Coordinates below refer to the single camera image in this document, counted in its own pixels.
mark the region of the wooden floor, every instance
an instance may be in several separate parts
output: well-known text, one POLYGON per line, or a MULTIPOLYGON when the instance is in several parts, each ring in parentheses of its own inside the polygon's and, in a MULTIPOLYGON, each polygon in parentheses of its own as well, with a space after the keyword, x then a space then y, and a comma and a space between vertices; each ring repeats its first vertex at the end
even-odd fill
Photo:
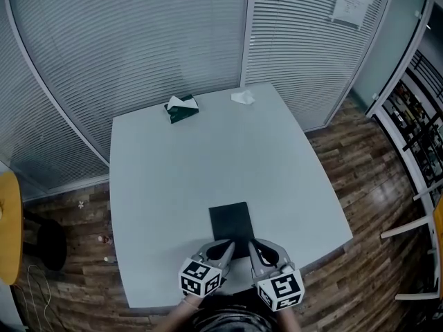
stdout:
MULTIPOLYGON (((408 177, 377 123, 364 118, 350 101, 343 104, 327 129, 308 136, 354 238, 303 268, 306 295, 296 308, 303 331, 395 331, 411 303, 396 302, 394 296, 413 289, 420 274, 419 261, 428 248, 425 230, 380 239, 382 231, 422 215, 422 209, 412 202, 408 177)), ((114 246, 98 241, 98 235, 112 236, 108 185, 45 199, 28 209, 61 223, 68 240, 62 272, 45 272, 51 288, 46 315, 55 331, 152 329, 160 315, 152 315, 149 309, 128 308, 114 246)), ((28 240, 33 240, 34 228, 25 229, 28 240)), ((29 264, 42 266, 24 257, 18 282, 21 290, 15 288, 15 293, 28 325, 39 331, 26 276, 29 264)), ((31 267, 30 272, 40 324, 50 331, 44 320, 45 303, 33 277, 47 299, 46 283, 36 268, 31 267)))

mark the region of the chair leg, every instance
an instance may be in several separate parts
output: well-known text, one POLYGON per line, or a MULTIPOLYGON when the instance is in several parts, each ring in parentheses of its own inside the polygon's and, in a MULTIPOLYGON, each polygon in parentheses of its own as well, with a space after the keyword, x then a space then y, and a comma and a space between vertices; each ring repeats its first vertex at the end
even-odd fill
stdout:
POLYGON ((423 216, 422 218, 411 221, 410 223, 407 223, 406 225, 399 226, 398 228, 391 229, 385 232, 382 232, 380 237, 382 239, 385 239, 386 237, 391 237, 397 234, 401 234, 403 232, 418 228, 419 226, 426 225, 432 221, 432 217, 429 215, 423 216))
POLYGON ((34 221, 34 223, 37 223, 39 225, 43 225, 45 222, 47 222, 46 219, 43 219, 42 217, 40 217, 34 213, 31 213, 28 210, 23 210, 23 217, 26 220, 34 221))
POLYGON ((28 242, 23 242, 23 253, 28 256, 39 257, 39 250, 37 245, 28 242))
POLYGON ((430 300, 430 299, 438 299, 438 293, 421 293, 421 294, 397 294, 395 295, 396 300, 430 300))
POLYGON ((425 194, 428 194, 429 192, 432 192, 435 188, 438 188, 441 185, 443 185, 443 178, 441 180, 435 182, 429 188, 426 188, 424 191, 422 191, 419 194, 415 195, 414 198, 413 198, 413 201, 416 201, 417 199, 422 198, 425 194))

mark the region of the door frame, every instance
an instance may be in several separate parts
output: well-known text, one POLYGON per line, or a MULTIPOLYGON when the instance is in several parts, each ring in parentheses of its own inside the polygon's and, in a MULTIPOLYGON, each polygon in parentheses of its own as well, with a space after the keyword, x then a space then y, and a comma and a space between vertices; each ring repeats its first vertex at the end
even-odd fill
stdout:
POLYGON ((240 68, 240 85, 245 86, 246 70, 248 67, 249 46, 251 43, 252 33, 252 20, 254 16, 255 0, 246 0, 246 16, 244 22, 244 38, 243 38, 243 54, 242 54, 242 67, 240 68))
POLYGON ((365 66, 365 63, 369 59, 371 50, 374 47, 375 42, 377 41, 377 38, 379 37, 381 29, 383 28, 384 22, 386 20, 386 15, 388 14, 391 2, 392 2, 392 0, 383 0, 381 2, 382 5, 384 4, 384 9, 383 9, 382 12, 379 13, 379 20, 378 20, 377 28, 375 28, 375 30, 373 32, 373 35, 371 37, 370 43, 369 43, 367 49, 363 52, 363 54, 362 54, 362 56, 360 58, 359 65, 355 68, 354 74, 350 78, 350 81, 347 83, 345 91, 338 98, 338 101, 337 101, 336 105, 334 106, 334 108, 329 113, 329 115, 327 117, 327 120, 326 120, 326 123, 325 123, 325 127, 327 127, 330 124, 332 118, 334 118, 335 114, 340 109, 340 106, 345 101, 346 97, 349 95, 349 92, 351 91, 352 87, 354 86, 354 83, 356 82, 357 77, 360 75, 360 72, 363 70, 363 67, 365 66))
POLYGON ((366 111, 366 117, 371 118, 375 112, 381 108, 383 103, 392 93, 397 85, 398 81, 401 79, 403 74, 405 73, 410 61, 414 57, 415 51, 418 49, 420 42, 422 41, 423 34, 426 31, 426 25, 429 22, 429 18, 431 17, 432 9, 434 7, 435 0, 426 0, 424 4, 424 8, 422 10, 422 17, 418 26, 415 29, 414 35, 409 42, 408 48, 404 52, 403 56, 400 59, 394 73, 391 75, 390 79, 384 86, 377 100, 372 103, 371 107, 366 111))

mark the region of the horizontal blinds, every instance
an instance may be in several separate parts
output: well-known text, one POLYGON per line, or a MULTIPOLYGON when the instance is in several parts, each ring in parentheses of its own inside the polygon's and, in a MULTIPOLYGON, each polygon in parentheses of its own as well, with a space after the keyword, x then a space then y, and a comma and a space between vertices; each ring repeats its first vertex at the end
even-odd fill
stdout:
POLYGON ((365 52, 382 0, 360 30, 331 22, 336 0, 255 0, 246 84, 272 82, 304 130, 324 125, 365 52))
POLYGON ((11 0, 49 89, 106 158, 112 118, 239 86, 245 0, 11 0))
POLYGON ((108 172, 35 81, 0 3, 0 160, 50 190, 108 172))

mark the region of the wall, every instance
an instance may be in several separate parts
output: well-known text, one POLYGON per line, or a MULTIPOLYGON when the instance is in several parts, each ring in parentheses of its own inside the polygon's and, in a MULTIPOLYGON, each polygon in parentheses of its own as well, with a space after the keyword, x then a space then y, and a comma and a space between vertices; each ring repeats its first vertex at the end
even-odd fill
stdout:
POLYGON ((443 75, 443 10, 435 4, 418 50, 443 75))
POLYGON ((363 70, 352 87, 352 96, 365 110, 382 92, 415 33, 426 0, 392 0, 379 36, 363 70))
MULTIPOLYGON (((11 171, 11 169, 6 166, 4 163, 0 161, 0 174, 11 171)), ((31 185, 28 181, 26 181, 22 176, 18 176, 21 196, 24 201, 28 201, 30 199, 46 196, 47 194, 41 190, 39 190, 34 185, 31 185)))
POLYGON ((0 160, 47 194, 103 181, 114 116, 239 86, 245 1, 0 0, 0 160))

